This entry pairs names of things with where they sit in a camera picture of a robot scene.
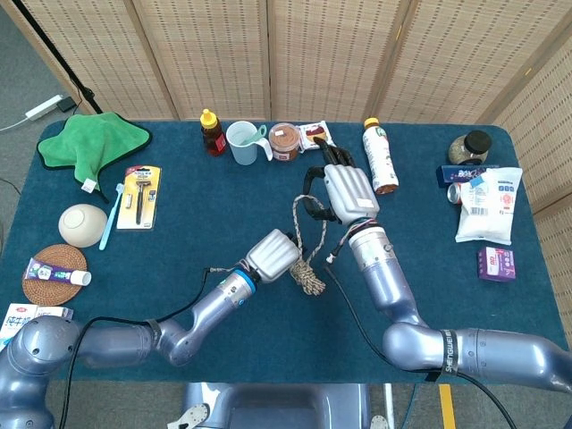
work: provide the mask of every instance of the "black lid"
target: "black lid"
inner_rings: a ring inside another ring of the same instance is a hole
[[[484,131],[471,131],[465,136],[465,147],[475,155],[481,155],[491,148],[492,140]]]

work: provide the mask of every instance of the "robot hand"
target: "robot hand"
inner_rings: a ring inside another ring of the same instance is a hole
[[[305,199],[308,214],[316,220],[338,221],[344,225],[364,217],[375,218],[379,205],[374,190],[366,174],[354,165],[349,152],[329,146],[319,138],[315,138],[314,142],[322,149],[326,166],[308,169],[302,193],[310,194],[315,178],[324,179],[332,207],[320,209],[314,201]]]

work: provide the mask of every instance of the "green cloth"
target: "green cloth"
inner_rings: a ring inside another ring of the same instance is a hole
[[[91,179],[95,190],[101,192],[99,172],[142,149],[150,140],[149,131],[118,114],[76,114],[57,136],[40,140],[38,152],[47,169],[73,167],[76,181],[83,184]]]

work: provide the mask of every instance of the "cup handle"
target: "cup handle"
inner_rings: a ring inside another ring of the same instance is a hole
[[[265,150],[266,159],[268,161],[272,161],[272,148],[270,147],[270,142],[262,137],[259,141],[257,141],[257,145],[259,145],[262,149]]]

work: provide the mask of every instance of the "blue tablecloth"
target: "blue tablecloth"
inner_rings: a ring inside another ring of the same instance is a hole
[[[271,229],[293,231],[292,200],[301,192],[307,168],[322,165],[318,151],[294,162],[266,162],[262,151],[250,166],[237,165],[230,150],[208,156],[197,122],[141,122],[153,133],[143,151],[102,171],[111,199],[125,169],[137,164],[163,168],[156,227],[152,231],[113,231],[107,249],[84,249],[92,283],[66,306],[85,322],[96,315],[133,319],[159,317],[180,307],[197,292],[202,268],[230,266]],[[61,122],[42,135],[57,134]],[[358,123],[329,123],[333,140],[350,149],[357,166],[369,173]],[[459,208],[437,187],[435,169],[447,163],[454,138],[472,129],[489,132],[491,164],[516,166],[506,131],[494,126],[386,124],[400,187],[378,197],[378,215],[416,296],[422,317],[434,328],[481,327],[538,334],[565,347],[543,255],[528,200],[521,185],[512,229],[517,280],[478,280],[476,252],[482,241],[455,243]],[[326,201],[324,187],[315,194]],[[27,302],[21,275],[31,256],[61,243],[60,214],[73,204],[89,203],[109,212],[111,205],[81,191],[71,170],[48,171],[35,156],[0,265],[4,312],[10,302]],[[320,223],[300,207],[308,248],[314,248]],[[315,259],[318,274],[325,256],[344,233],[331,223],[324,249]],[[381,343],[388,320],[373,304],[349,248],[334,271],[348,290],[374,342]],[[211,290],[222,279],[209,277]],[[190,315],[178,320],[191,326]],[[161,357],[145,365],[92,371],[78,366],[79,379],[178,380],[209,382],[406,382],[420,380],[379,360],[361,339],[340,293],[328,284],[320,297],[306,296],[289,275],[262,285],[239,311],[206,339],[191,364],[168,366]]]

